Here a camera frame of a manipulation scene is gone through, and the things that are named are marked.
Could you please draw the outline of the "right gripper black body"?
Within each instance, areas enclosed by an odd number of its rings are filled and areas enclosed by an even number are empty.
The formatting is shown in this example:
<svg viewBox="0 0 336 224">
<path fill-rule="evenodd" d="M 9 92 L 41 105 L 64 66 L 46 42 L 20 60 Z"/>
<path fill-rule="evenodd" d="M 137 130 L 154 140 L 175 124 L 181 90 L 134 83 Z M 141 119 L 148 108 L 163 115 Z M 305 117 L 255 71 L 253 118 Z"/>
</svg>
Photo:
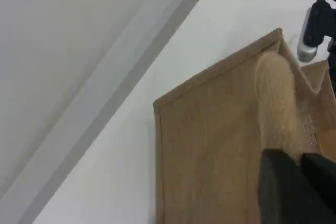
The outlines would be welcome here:
<svg viewBox="0 0 336 224">
<path fill-rule="evenodd" d="M 336 94 L 336 44 L 335 39 L 331 39 L 328 44 L 328 64 L 329 64 L 329 76 L 333 87 L 333 92 Z"/>
</svg>

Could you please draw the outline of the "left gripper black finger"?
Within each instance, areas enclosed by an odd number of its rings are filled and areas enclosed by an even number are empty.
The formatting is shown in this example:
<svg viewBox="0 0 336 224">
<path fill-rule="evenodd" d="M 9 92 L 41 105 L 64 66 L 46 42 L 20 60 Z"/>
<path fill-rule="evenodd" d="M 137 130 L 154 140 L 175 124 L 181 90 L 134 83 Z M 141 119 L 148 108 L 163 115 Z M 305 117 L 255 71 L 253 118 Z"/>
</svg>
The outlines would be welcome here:
<svg viewBox="0 0 336 224">
<path fill-rule="evenodd" d="M 301 172 L 329 208 L 335 208 L 335 162 L 317 153 L 304 153 Z"/>
<path fill-rule="evenodd" d="M 295 161 L 280 149 L 262 152 L 258 179 L 261 223 L 335 223 L 329 208 Z"/>
</svg>

